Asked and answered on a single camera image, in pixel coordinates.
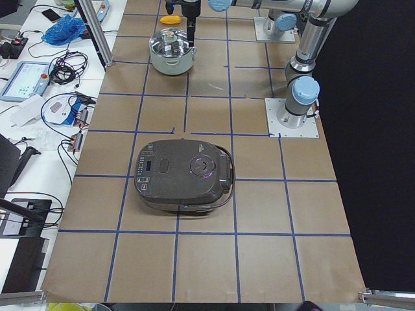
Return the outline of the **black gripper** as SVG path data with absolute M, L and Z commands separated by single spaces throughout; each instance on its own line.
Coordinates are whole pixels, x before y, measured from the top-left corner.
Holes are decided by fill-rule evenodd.
M 187 40 L 189 46 L 194 45 L 196 19 L 201 12 L 201 0 L 182 1 L 182 14 L 187 18 Z

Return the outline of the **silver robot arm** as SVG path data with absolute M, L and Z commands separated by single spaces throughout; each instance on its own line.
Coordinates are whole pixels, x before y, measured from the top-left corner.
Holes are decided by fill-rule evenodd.
M 280 43 L 295 42 L 292 32 L 297 23 L 295 14 L 272 9 L 268 11 L 267 23 L 266 30 L 270 41 Z
M 216 12 L 230 6 L 251 9 L 276 9 L 283 12 L 308 13 L 308 19 L 296 54 L 285 66 L 287 99 L 276 113 L 278 122 L 286 128 L 301 127 L 307 112 L 318 98 L 320 86 L 312 77 L 316 58 L 338 17 L 350 12 L 357 1 L 209 1 Z

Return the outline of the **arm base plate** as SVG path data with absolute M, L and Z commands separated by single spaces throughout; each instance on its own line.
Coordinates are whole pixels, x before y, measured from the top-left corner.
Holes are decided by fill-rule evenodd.
M 313 109 L 306 115 L 290 114 L 285 108 L 285 98 L 266 98 L 268 133 L 270 137 L 317 139 L 319 133 Z
M 293 30 L 279 30 L 275 21 L 268 17 L 255 17 L 255 38 L 258 42 L 294 44 L 296 39 Z

